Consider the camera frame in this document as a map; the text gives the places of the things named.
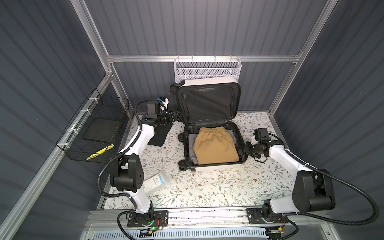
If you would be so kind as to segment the white hard-shell suitcase black lining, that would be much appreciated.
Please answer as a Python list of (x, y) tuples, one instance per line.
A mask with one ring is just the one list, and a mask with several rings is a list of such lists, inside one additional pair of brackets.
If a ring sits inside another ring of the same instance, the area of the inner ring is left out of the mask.
[[(245, 142), (233, 119), (238, 113), (241, 86), (234, 77), (215, 77), (186, 80), (170, 86), (170, 93), (176, 97), (179, 110), (183, 113), (185, 125), (178, 135), (183, 143), (184, 159), (179, 161), (180, 171), (208, 171), (236, 168), (244, 164), (247, 155), (243, 153)], [(201, 127), (225, 127), (233, 132), (238, 159), (232, 163), (194, 164), (190, 157), (189, 136), (198, 134)]]

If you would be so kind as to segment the white packet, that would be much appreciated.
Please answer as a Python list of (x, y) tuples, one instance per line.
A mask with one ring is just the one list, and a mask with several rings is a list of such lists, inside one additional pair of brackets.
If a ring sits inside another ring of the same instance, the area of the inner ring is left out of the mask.
[(160, 191), (171, 185), (170, 179), (165, 171), (160, 171), (144, 181), (143, 187), (147, 195)]

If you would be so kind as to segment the black t-shirt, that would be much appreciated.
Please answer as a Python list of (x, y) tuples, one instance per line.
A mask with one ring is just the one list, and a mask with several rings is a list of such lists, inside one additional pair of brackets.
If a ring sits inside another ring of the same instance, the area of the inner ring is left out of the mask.
[(161, 147), (166, 141), (167, 135), (171, 130), (173, 123), (165, 123), (155, 128), (155, 135), (150, 139), (148, 145)]

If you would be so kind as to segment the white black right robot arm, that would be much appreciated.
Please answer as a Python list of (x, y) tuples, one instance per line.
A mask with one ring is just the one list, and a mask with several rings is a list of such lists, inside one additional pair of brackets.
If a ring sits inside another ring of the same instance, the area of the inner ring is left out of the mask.
[(254, 130), (255, 144), (246, 142), (243, 152), (261, 162), (264, 155), (278, 162), (294, 178), (291, 196), (266, 200), (261, 216), (271, 223), (279, 214), (309, 213), (332, 210), (336, 206), (332, 178), (315, 171), (315, 167), (304, 162), (286, 148), (286, 144), (266, 128)]

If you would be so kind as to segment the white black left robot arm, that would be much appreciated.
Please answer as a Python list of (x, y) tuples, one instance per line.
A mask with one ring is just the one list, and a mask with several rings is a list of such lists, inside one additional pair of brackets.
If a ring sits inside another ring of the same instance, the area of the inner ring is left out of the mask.
[(155, 214), (153, 203), (148, 199), (143, 183), (144, 170), (140, 160), (147, 145), (161, 147), (167, 138), (173, 122), (179, 120), (177, 112), (168, 109), (169, 99), (160, 97), (155, 101), (142, 101), (147, 104), (147, 112), (139, 117), (137, 108), (134, 109), (138, 117), (138, 129), (130, 142), (120, 151), (111, 167), (111, 186), (120, 194), (131, 200), (136, 217), (145, 222), (152, 222)]

